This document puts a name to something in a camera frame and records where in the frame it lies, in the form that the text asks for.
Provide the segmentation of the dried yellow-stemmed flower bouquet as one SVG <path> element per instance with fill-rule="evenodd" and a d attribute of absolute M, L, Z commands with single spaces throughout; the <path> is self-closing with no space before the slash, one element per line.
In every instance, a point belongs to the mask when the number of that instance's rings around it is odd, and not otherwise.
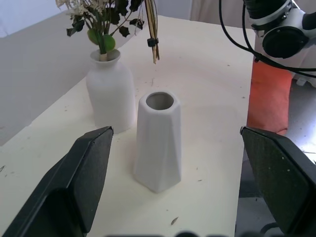
<path fill-rule="evenodd" d="M 147 45 L 152 49 L 153 63 L 156 64 L 160 60 L 158 48 L 158 11 L 155 0 L 131 0 L 130 12 L 133 13 L 145 5 L 147 22 L 149 27 L 150 37 L 147 39 Z"/>

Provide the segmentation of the beige curtain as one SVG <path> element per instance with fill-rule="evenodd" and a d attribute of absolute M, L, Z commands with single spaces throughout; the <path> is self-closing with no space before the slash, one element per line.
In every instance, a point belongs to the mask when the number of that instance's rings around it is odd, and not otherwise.
<path fill-rule="evenodd" d="M 243 0 L 221 0 L 225 26 L 242 27 Z M 191 20 L 220 25 L 219 0 L 192 0 Z"/>

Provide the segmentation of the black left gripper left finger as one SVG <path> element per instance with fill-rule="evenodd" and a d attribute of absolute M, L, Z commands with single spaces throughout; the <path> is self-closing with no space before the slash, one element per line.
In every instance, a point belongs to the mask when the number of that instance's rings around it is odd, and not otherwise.
<path fill-rule="evenodd" d="M 107 174 L 110 126 L 85 133 L 50 168 L 2 237 L 86 237 Z"/>

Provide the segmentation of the green and white flower bouquet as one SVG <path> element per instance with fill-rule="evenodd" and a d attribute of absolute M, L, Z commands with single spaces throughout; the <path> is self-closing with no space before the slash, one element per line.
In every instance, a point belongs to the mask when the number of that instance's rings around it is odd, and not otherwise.
<path fill-rule="evenodd" d="M 124 24 L 142 29 L 144 20 L 141 17 L 131 18 L 138 11 L 144 0 L 55 0 L 58 8 L 68 9 L 72 26 L 66 29 L 71 37 L 87 27 L 89 40 L 99 47 L 99 60 L 108 60 L 108 53 L 114 50 L 116 41 L 113 35 L 119 32 L 123 37 L 130 35 Z"/>

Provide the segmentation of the white faceted tapered vase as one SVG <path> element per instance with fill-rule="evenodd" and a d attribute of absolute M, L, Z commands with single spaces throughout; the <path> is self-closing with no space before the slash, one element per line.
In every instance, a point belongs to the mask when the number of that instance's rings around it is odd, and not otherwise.
<path fill-rule="evenodd" d="M 138 104 L 135 179 L 154 193 L 181 181 L 181 105 L 170 91 L 153 91 Z"/>

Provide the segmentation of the white bottle-shaped vase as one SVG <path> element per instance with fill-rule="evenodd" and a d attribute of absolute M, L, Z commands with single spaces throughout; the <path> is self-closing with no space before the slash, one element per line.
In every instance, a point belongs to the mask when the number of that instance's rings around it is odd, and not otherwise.
<path fill-rule="evenodd" d="M 114 49 L 107 54 L 107 61 L 101 61 L 99 50 L 92 52 L 92 67 L 86 76 L 95 126 L 111 126 L 114 134 L 130 129 L 136 121 L 134 79 L 120 56 Z"/>

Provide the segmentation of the orange cushion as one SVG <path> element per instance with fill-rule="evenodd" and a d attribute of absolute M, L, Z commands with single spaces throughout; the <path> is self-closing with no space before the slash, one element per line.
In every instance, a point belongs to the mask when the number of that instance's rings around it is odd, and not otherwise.
<path fill-rule="evenodd" d="M 287 133 L 292 78 L 289 71 L 253 63 L 247 126 L 279 135 Z"/>

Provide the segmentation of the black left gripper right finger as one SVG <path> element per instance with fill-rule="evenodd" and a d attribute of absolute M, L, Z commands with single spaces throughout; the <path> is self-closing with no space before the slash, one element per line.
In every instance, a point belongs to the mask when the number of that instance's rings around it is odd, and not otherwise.
<path fill-rule="evenodd" d="M 241 198 L 263 198 L 286 237 L 316 237 L 316 164 L 287 137 L 244 126 L 240 130 L 249 179 Z"/>

